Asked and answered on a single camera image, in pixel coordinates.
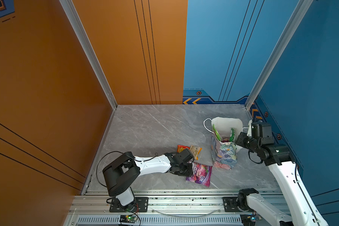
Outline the red yellow snack packet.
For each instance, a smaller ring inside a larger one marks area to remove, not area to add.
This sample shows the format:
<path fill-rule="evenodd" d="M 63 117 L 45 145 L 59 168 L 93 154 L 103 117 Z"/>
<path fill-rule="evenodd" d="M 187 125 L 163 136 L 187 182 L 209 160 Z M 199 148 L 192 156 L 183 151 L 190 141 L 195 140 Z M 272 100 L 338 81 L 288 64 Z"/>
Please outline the red yellow snack packet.
<path fill-rule="evenodd" d="M 185 149 L 190 149 L 190 147 L 178 145 L 177 152 L 180 153 L 180 152 L 184 151 Z"/>

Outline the tan cracker packet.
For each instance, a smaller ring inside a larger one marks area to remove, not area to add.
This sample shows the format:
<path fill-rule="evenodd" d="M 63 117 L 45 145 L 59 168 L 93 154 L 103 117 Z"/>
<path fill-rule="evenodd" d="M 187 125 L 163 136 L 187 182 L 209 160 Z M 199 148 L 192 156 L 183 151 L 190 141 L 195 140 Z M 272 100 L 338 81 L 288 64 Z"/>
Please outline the tan cracker packet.
<path fill-rule="evenodd" d="M 202 151 L 202 148 L 198 147 L 198 146 L 191 145 L 189 151 L 193 155 L 194 159 L 198 160 L 199 159 L 199 154 Z"/>

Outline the purple Fox's candy bag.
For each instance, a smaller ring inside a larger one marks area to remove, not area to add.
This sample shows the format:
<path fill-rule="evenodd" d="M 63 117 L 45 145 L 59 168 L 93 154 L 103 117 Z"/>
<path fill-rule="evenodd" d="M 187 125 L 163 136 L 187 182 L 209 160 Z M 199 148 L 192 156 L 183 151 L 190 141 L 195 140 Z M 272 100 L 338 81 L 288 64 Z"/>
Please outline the purple Fox's candy bag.
<path fill-rule="evenodd" d="M 212 166 L 203 165 L 199 163 L 192 163 L 193 175 L 186 178 L 186 181 L 194 182 L 196 184 L 210 186 Z"/>

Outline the green white snack packet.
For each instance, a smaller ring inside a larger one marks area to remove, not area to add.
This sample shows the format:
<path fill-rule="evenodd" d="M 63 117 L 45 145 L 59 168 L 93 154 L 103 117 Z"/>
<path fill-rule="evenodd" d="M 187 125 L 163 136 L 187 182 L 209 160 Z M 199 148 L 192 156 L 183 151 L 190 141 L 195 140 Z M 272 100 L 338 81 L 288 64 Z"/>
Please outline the green white snack packet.
<path fill-rule="evenodd" d="M 234 128 L 231 128 L 231 134 L 229 137 L 229 142 L 233 142 L 235 140 L 235 130 Z"/>

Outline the floral paper gift bag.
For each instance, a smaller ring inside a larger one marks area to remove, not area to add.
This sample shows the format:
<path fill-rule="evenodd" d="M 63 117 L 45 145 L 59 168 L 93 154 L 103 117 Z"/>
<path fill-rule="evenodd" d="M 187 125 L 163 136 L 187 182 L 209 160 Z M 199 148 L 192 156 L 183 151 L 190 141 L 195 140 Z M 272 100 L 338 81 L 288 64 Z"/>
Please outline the floral paper gift bag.
<path fill-rule="evenodd" d="M 237 164 L 237 153 L 240 148 L 235 144 L 236 138 L 243 131 L 243 122 L 237 118 L 216 117 L 207 118 L 203 121 L 207 131 L 211 133 L 211 157 L 213 166 L 225 170 L 230 170 Z M 229 138 L 231 128 L 235 130 L 235 140 L 233 142 L 220 142 L 216 139 L 212 126 L 215 125 L 219 134 L 224 138 Z"/>

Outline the green Lays chips bag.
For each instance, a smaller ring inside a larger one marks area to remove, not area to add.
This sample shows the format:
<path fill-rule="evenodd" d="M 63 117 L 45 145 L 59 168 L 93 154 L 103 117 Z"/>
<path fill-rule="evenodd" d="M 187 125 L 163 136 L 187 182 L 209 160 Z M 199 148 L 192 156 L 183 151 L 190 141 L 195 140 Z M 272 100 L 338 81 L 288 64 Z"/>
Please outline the green Lays chips bag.
<path fill-rule="evenodd" d="M 212 126 L 213 133 L 218 141 L 222 141 L 222 136 L 219 134 L 218 130 L 216 129 L 215 125 Z"/>

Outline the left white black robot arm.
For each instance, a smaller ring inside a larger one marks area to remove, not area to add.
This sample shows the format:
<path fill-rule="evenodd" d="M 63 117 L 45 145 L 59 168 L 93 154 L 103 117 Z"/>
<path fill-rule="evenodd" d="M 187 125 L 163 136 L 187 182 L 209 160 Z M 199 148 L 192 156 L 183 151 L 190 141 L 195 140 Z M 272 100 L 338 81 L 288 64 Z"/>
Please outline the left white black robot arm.
<path fill-rule="evenodd" d="M 171 173 L 182 177 L 193 175 L 193 154 L 189 149 L 170 152 L 154 157 L 134 156 L 132 152 L 121 155 L 102 169 L 110 198 L 119 202 L 124 211 L 139 210 L 132 183 L 141 176 L 155 173 Z"/>

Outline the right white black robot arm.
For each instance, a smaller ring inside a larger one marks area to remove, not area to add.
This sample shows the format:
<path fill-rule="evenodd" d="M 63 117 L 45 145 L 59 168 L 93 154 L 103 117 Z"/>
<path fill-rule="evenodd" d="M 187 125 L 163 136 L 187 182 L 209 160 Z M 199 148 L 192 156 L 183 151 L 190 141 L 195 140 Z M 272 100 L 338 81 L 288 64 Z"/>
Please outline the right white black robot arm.
<path fill-rule="evenodd" d="M 238 208 L 242 211 L 253 211 L 259 214 L 272 226 L 326 226 L 310 197 L 286 146 L 275 145 L 271 137 L 250 137 L 241 132 L 235 141 L 236 145 L 256 153 L 273 176 L 288 205 L 290 215 L 280 211 L 266 201 L 253 188 L 242 189 L 237 198 Z"/>

